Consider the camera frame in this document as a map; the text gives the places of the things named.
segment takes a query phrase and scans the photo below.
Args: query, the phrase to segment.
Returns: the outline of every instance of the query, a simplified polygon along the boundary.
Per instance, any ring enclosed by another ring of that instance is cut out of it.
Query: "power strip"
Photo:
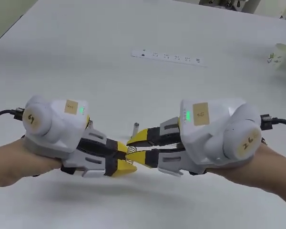
[[[152,59],[152,60],[158,60],[158,61],[168,61],[168,62],[173,62],[173,63],[182,63],[182,64],[190,64],[190,65],[198,65],[198,66],[206,67],[202,58],[197,58],[197,57],[193,58],[193,57],[187,57],[187,56],[182,56],[182,55],[170,55],[166,53],[158,53],[158,52],[149,51],[146,49],[132,50],[132,56]]]

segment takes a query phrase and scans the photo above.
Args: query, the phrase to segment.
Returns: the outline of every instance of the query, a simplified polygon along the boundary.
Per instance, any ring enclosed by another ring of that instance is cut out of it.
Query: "white table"
[[[0,40],[0,110],[34,94],[86,99],[94,127],[126,142],[182,98],[240,96],[286,118],[286,81],[267,70],[286,21],[170,0],[40,0]],[[204,58],[207,68],[130,56],[146,48]],[[0,145],[24,133],[0,118]],[[286,155],[286,127],[264,133]],[[0,189],[0,229],[286,229],[286,203],[221,177],[139,167],[119,179],[60,171]]]

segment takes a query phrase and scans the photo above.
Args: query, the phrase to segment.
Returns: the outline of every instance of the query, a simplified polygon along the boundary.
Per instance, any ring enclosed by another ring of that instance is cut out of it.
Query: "small metal cylinder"
[[[138,133],[138,131],[139,131],[139,124],[138,124],[138,123],[135,123],[135,124],[133,125],[133,135],[132,135],[132,137],[136,136],[137,133]]]
[[[90,129],[93,128],[93,121],[92,121],[92,120],[89,120],[89,122],[88,122],[88,127],[89,127]]]

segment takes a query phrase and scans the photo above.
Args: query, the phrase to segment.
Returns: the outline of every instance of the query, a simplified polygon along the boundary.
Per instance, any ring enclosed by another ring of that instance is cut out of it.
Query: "coil spring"
[[[132,154],[134,152],[137,152],[137,147],[134,146],[130,146],[127,148],[127,154]],[[133,161],[126,159],[126,162],[128,162],[129,164],[133,164]]]

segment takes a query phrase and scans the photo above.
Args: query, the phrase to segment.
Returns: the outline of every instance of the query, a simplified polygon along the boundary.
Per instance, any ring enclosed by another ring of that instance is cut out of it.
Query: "numbered sticker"
[[[194,125],[209,125],[209,107],[208,103],[200,103],[193,105]]]
[[[249,153],[256,141],[260,141],[261,132],[258,129],[254,129],[239,145],[237,148],[237,155],[239,157],[245,157]]]
[[[40,121],[31,109],[25,110],[22,120],[29,124],[32,130],[37,130],[40,127]]]
[[[67,100],[65,105],[65,113],[76,115],[78,109],[78,102]]]

